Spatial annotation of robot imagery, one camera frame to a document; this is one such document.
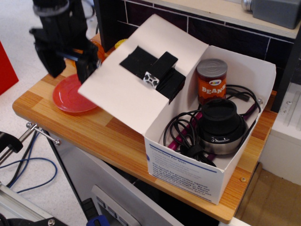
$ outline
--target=robotic arm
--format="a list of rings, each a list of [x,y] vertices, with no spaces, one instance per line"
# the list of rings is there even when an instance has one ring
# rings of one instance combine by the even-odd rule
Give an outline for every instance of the robotic arm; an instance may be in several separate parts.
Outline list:
[[[100,61],[97,46],[86,37],[87,23],[81,0],[33,0],[33,3],[43,28],[33,28],[30,33],[48,73],[57,77],[66,67],[65,57],[75,61],[79,80],[83,83]]]

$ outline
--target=can label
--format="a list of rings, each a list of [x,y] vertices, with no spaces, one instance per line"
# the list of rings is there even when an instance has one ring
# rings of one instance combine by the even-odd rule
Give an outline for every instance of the can label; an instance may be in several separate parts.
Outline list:
[[[198,78],[198,98],[201,104],[205,104],[210,99],[223,98],[226,95],[226,79],[204,81]]]

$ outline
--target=red plate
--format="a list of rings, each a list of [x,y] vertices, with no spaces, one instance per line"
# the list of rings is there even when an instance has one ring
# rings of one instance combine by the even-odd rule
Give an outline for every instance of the red plate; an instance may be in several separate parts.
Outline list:
[[[91,101],[78,93],[81,83],[77,74],[71,75],[57,84],[52,98],[55,105],[66,112],[85,112],[97,107]]]

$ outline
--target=orange label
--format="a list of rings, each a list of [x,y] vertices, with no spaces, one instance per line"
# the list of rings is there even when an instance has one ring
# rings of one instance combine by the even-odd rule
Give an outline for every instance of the orange label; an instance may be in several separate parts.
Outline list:
[[[212,97],[223,97],[226,94],[226,79],[205,82],[198,78],[198,95],[203,99]]]

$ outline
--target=blue cable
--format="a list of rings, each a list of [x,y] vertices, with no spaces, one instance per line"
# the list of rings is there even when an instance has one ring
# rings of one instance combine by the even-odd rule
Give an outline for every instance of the blue cable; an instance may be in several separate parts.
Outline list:
[[[12,162],[10,164],[7,164],[5,166],[0,166],[0,169],[2,169],[4,167],[10,166],[10,165],[18,163],[18,162],[22,162],[22,161],[27,161],[28,162],[29,160],[36,160],[36,159],[45,160],[45,161],[48,161],[48,162],[52,163],[53,166],[55,167],[55,174],[53,175],[53,177],[49,181],[47,181],[47,182],[45,182],[45,183],[43,183],[41,185],[37,185],[37,186],[34,186],[34,187],[26,188],[26,189],[21,190],[21,191],[19,191],[17,193],[21,193],[21,192],[25,192],[25,191],[28,191],[28,190],[32,190],[34,188],[41,187],[41,186],[43,186],[43,185],[48,184],[49,182],[51,182],[56,177],[56,175],[57,175],[57,166],[56,166],[56,164],[53,161],[51,161],[49,159],[46,159],[46,158],[29,158],[29,159],[18,160],[18,161]]]
[[[34,145],[34,142],[36,141],[38,135],[39,135],[39,133],[35,136],[35,138],[34,138],[34,140],[33,140],[33,142],[32,142],[32,145],[31,145],[31,147],[30,147],[30,150],[29,150],[29,153],[28,153],[28,157],[27,157],[28,159],[30,159],[30,156],[31,156],[31,154],[32,154],[33,145]],[[11,188],[11,187],[14,185],[14,183],[20,178],[20,176],[24,173],[25,169],[27,168],[28,163],[29,163],[29,161],[26,161],[26,164],[25,164],[24,168],[22,169],[21,173],[20,173],[20,174],[16,177],[16,179],[11,183],[11,185],[9,186],[9,188]]]

